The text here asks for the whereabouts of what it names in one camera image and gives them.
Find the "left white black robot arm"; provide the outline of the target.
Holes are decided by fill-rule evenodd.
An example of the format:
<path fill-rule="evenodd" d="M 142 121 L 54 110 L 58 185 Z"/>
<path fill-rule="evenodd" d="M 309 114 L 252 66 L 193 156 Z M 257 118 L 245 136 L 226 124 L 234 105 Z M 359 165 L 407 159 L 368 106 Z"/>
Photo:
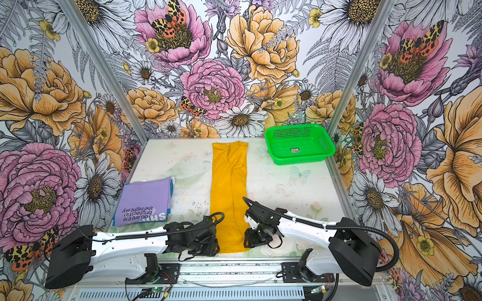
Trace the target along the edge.
<path fill-rule="evenodd" d="M 82 226 L 54 244 L 45 287 L 66 288 L 87 278 L 113 277 L 133 285 L 153 283 L 161 274 L 158 255 L 183 252 L 192 257 L 213 257 L 220 252 L 212 218 L 123 235 Z"/>

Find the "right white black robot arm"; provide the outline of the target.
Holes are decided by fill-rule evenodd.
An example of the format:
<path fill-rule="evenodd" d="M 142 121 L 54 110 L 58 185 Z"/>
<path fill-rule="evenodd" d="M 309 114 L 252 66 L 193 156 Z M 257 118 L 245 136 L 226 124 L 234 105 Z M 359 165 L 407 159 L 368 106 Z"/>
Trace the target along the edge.
<path fill-rule="evenodd" d="M 274 237 L 293 238 L 310 244 L 293 266 L 285 269 L 290 277 L 314 282 L 325 274 L 344 274 L 355 283 L 371 286 L 381 255 L 381 248 L 353 220 L 321 222 L 304 219 L 282 208 L 270 209 L 244 198 L 248 206 L 244 246 L 268 246 Z"/>

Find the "yellow t-shirt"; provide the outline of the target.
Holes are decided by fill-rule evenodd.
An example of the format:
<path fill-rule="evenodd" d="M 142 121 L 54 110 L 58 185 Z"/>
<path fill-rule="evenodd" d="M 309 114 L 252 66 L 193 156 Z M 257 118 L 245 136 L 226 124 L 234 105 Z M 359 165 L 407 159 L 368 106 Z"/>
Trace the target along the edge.
<path fill-rule="evenodd" d="M 217 240 L 221 254 L 241 253 L 249 224 L 244 220 L 248 206 L 247 149 L 245 142 L 214 143 L 210 212 L 222 212 L 223 221 L 217 226 Z"/>

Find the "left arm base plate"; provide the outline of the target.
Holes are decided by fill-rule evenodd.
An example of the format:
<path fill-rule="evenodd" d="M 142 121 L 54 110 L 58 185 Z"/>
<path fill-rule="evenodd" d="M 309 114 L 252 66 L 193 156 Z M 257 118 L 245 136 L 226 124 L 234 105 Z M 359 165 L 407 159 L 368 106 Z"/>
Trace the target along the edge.
<path fill-rule="evenodd" d="M 177 284 L 181 265 L 178 263 L 161 263 L 154 272 L 145 272 L 135 279 L 126 278 L 127 285 L 168 285 Z"/>

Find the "green plastic basket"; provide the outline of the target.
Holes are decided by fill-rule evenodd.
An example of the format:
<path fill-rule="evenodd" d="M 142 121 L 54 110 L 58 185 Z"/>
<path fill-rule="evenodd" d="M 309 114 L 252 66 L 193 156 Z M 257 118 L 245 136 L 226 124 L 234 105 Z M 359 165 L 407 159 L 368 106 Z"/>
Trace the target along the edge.
<path fill-rule="evenodd" d="M 271 127 L 264 137 L 269 155 L 279 166 L 320 162 L 336 151 L 327 131 L 318 124 Z"/>

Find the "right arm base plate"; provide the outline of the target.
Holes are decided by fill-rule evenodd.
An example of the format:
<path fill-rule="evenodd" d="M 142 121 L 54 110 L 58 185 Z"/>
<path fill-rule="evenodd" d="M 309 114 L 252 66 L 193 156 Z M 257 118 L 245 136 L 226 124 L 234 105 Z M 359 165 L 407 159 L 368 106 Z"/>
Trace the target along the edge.
<path fill-rule="evenodd" d="M 315 275 L 308 268 L 295 262 L 282 262 L 281 271 L 276 274 L 284 283 L 327 283 L 335 282 L 334 274 Z"/>

